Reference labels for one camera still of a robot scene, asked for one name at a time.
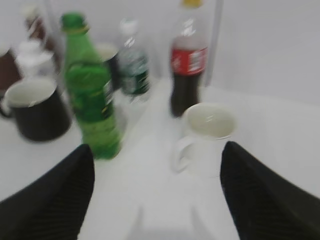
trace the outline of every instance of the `brown mug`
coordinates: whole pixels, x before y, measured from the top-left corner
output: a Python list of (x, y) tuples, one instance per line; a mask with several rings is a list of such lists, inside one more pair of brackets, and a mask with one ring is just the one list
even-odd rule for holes
[(0, 44), (0, 96), (15, 82), (21, 80), (15, 58), (9, 46)]

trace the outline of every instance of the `bottle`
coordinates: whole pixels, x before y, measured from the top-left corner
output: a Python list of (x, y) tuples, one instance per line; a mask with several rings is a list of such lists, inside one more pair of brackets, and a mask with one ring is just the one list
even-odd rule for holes
[(125, 18), (120, 23), (121, 48), (118, 54), (122, 92), (130, 102), (143, 103), (149, 99), (149, 69), (146, 52), (138, 38), (139, 23)]
[(61, 18), (66, 33), (65, 86), (70, 104), (96, 159), (112, 159), (121, 149), (116, 127), (111, 74), (101, 61), (87, 34), (89, 27), (81, 13)]
[(55, 41), (46, 31), (38, 6), (33, 3), (25, 5), (21, 9), (21, 12), (25, 17), (25, 24), (28, 29), (29, 39), (40, 40), (44, 48), (53, 53), (55, 67), (56, 70), (59, 71), (61, 58), (57, 52)]
[(48, 76), (55, 78), (54, 54), (42, 50), (38, 39), (30, 39), (20, 43), (18, 55), (15, 59), (21, 74), (25, 78), (34, 76)]
[(199, 102), (199, 84), (205, 71), (208, 44), (201, 22), (202, 0), (183, 0), (184, 13), (171, 46), (173, 91), (171, 113), (180, 117)]

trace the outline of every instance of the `white cup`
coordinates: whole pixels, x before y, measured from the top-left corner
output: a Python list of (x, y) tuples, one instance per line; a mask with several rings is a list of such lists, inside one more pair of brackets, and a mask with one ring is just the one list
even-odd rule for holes
[(223, 149), (236, 129), (235, 117), (221, 104), (199, 103), (185, 111), (182, 126), (184, 137), (173, 150), (173, 170), (219, 176)]

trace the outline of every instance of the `white table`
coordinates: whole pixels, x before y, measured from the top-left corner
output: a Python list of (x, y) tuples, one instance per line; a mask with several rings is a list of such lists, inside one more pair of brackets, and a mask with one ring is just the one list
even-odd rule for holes
[[(171, 82), (162, 80), (120, 154), (96, 161), (94, 193), (80, 240), (238, 240), (219, 178), (170, 169), (180, 119), (170, 116)], [(299, 187), (320, 197), (320, 107), (209, 87), (203, 100), (229, 104), (238, 119), (232, 140)], [(74, 123), (63, 137), (35, 144), (0, 121), (0, 200), (26, 187), (79, 144)]]

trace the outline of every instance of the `green bottle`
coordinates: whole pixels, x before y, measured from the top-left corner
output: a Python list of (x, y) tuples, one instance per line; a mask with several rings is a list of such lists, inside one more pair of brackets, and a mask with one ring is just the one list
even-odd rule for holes
[(116, 127), (111, 74), (87, 34), (85, 17), (77, 12), (61, 18), (66, 33), (65, 85), (70, 104), (96, 159), (112, 159), (121, 149)]

